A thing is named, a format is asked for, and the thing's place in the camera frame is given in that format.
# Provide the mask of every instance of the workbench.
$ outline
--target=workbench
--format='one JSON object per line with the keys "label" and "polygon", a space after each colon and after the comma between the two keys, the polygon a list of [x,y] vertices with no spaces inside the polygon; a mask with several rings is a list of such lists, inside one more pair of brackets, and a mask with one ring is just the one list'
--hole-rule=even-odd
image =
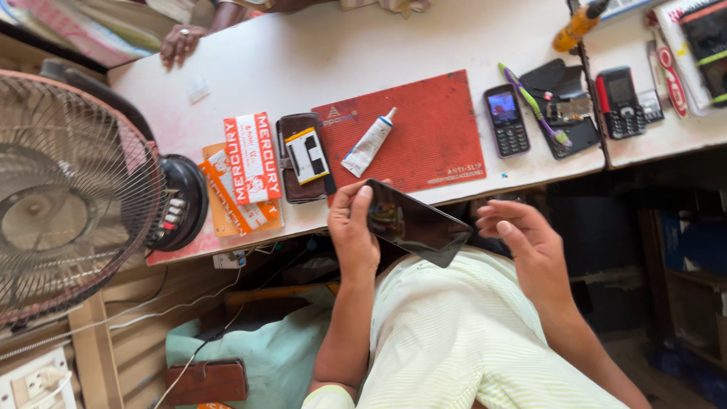
{"label": "workbench", "polygon": [[[601,71],[631,67],[636,92],[654,88],[646,42],[654,34],[643,22],[643,10],[604,21],[584,37],[593,79]],[[608,168],[617,169],[727,143],[727,110],[702,118],[679,119],[673,107],[664,120],[650,124],[645,134],[623,140],[606,138]]]}
{"label": "workbench", "polygon": [[[517,74],[557,57],[568,65],[581,63],[579,57],[558,54],[550,46],[569,18],[565,0],[440,0],[409,20],[376,5],[342,12],[337,2],[330,2],[291,15],[265,15],[205,37],[182,68],[168,71],[154,55],[111,70],[109,80],[145,116],[160,153],[182,154],[200,163],[204,146],[224,142],[224,118],[266,111],[274,122],[283,115],[466,68],[487,177],[411,194],[428,204],[459,202],[605,167],[598,146],[555,160],[524,103],[531,150],[500,159],[486,117],[482,94],[505,83],[497,63]],[[192,104],[187,88],[198,76],[211,92]],[[181,261],[318,231],[325,229],[327,215],[325,200],[284,201],[284,228],[223,238],[214,237],[208,215],[192,244],[175,253],[156,252],[148,262]]]}

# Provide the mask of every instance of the brown wallet phone case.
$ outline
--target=brown wallet phone case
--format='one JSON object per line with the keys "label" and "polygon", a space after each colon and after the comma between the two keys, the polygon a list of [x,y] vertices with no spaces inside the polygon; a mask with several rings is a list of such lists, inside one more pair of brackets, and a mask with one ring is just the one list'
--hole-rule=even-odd
{"label": "brown wallet phone case", "polygon": [[[169,388],[185,364],[174,364],[164,373]],[[240,358],[192,362],[166,396],[167,405],[198,405],[246,400],[249,393],[245,362]]]}
{"label": "brown wallet phone case", "polygon": [[[285,139],[302,132],[308,128],[315,128],[318,131],[318,114],[306,112],[304,114],[286,115],[280,118],[276,124],[278,128],[278,140],[280,141],[280,168],[283,170],[283,184],[285,185],[285,197],[288,203],[308,203],[322,200],[329,195],[336,193],[336,183],[333,175],[325,175],[322,178],[312,180],[304,185],[298,183],[298,178],[293,170],[292,161],[285,149]],[[321,146],[324,158],[328,161],[326,150]]]}

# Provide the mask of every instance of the electric fan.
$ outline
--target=electric fan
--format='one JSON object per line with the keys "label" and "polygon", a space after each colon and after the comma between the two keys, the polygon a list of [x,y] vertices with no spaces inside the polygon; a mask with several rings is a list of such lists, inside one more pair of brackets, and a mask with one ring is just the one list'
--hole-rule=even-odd
{"label": "electric fan", "polygon": [[207,214],[204,176],[131,104],[57,61],[41,75],[0,71],[0,328],[81,303],[143,245],[184,247]]}

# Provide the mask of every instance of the white glue tube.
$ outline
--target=white glue tube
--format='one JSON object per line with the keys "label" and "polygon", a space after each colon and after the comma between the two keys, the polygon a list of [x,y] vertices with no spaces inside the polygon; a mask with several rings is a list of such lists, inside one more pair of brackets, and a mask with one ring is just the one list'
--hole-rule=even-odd
{"label": "white glue tube", "polygon": [[381,148],[386,137],[394,126],[391,121],[396,113],[396,107],[392,108],[387,116],[379,116],[374,124],[366,131],[363,138],[348,152],[341,164],[357,178],[363,175],[364,170],[369,167],[374,156]]}

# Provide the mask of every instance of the fan grill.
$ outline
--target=fan grill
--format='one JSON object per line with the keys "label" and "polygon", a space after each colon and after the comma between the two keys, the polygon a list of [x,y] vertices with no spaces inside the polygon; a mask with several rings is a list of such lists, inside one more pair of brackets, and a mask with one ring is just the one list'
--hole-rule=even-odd
{"label": "fan grill", "polygon": [[104,285],[158,218],[156,152],[96,98],[0,71],[0,327]]}

